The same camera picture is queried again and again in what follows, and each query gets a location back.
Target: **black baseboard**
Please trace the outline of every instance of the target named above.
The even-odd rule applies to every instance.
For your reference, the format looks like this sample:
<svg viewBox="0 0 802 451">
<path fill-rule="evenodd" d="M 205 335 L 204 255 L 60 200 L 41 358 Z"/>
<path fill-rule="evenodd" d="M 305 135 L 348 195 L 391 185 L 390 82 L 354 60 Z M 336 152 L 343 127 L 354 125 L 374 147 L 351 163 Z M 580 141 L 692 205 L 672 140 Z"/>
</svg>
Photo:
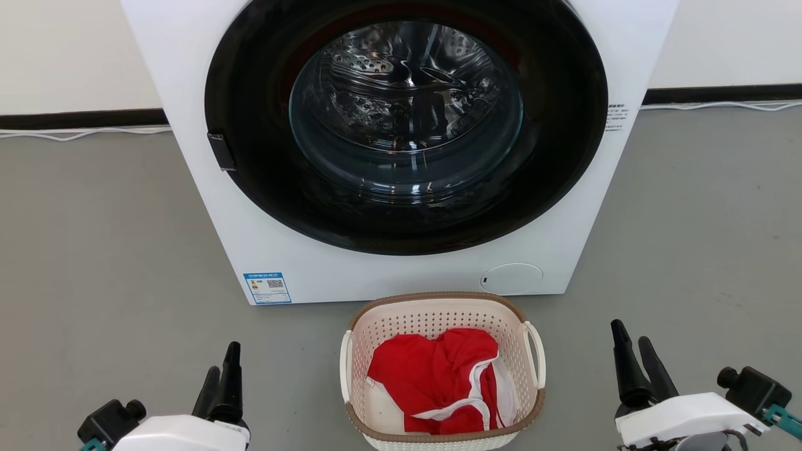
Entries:
<svg viewBox="0 0 802 451">
<path fill-rule="evenodd" d="M 696 104 L 704 102 L 760 102 L 802 99 L 802 84 L 677 87 L 650 89 L 644 105 Z M 0 129 L 44 130 L 56 128 L 145 127 L 168 125 L 164 110 L 119 110 L 109 112 L 64 112 L 0 116 Z"/>
<path fill-rule="evenodd" d="M 47 130 L 60 128 L 152 127 L 168 124 L 161 108 L 109 112 L 64 112 L 0 116 L 0 129 Z"/>
<path fill-rule="evenodd" d="M 755 86 L 671 87 L 650 89 L 644 105 L 704 104 L 707 102 L 770 102 L 802 99 L 802 84 Z"/>
</svg>

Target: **white washing machine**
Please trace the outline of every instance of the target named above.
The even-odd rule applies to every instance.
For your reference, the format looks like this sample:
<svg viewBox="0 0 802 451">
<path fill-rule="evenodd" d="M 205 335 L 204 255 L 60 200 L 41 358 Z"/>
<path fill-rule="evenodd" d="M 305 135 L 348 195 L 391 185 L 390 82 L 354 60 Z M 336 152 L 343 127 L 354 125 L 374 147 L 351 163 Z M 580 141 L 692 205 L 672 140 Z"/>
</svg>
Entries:
<svg viewBox="0 0 802 451">
<path fill-rule="evenodd" d="M 565 292 L 677 4 L 123 0 L 254 305 Z"/>
</svg>

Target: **washing machine door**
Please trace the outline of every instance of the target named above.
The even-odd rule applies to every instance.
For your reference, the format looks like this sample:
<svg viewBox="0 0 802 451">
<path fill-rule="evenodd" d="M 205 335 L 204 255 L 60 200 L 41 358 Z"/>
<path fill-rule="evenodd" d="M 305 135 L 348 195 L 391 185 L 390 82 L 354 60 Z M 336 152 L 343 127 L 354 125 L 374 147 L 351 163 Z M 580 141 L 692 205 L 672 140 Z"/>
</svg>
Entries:
<svg viewBox="0 0 802 451">
<path fill-rule="evenodd" d="M 220 167 L 321 242 L 436 254 L 528 224 L 601 140 L 602 60 L 555 0 L 253 0 L 206 87 Z"/>
</svg>

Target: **white plastic basket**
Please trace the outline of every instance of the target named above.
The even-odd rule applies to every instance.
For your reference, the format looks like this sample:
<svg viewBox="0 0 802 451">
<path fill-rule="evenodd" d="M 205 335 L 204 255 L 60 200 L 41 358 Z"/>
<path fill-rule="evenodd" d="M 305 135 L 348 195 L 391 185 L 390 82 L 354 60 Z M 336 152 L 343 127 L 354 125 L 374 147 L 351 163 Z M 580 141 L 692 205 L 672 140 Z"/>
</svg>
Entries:
<svg viewBox="0 0 802 451">
<path fill-rule="evenodd" d="M 455 327 L 483 329 L 498 342 L 500 358 L 512 373 L 520 401 L 515 421 L 502 429 L 442 436 L 392 430 L 377 412 L 381 409 L 366 396 L 373 352 L 399 334 L 434 339 Z M 425 293 L 379 299 L 354 317 L 340 348 L 340 386 L 346 412 L 365 439 L 380 451 L 485 451 L 507 445 L 543 408 L 545 379 L 545 353 L 535 327 L 507 299 L 485 293 Z"/>
</svg>

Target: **door glass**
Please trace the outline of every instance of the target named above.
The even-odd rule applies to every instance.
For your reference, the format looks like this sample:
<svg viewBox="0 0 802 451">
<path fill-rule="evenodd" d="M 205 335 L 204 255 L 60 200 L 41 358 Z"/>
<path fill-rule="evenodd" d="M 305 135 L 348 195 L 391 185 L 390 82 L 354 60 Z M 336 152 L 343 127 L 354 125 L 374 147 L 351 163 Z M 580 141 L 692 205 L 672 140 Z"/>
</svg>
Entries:
<svg viewBox="0 0 802 451">
<path fill-rule="evenodd" d="M 330 181 L 372 201 L 442 201 L 507 156 L 523 120 L 512 68 L 427 21 L 353 30 L 315 54 L 290 98 L 293 134 Z"/>
</svg>

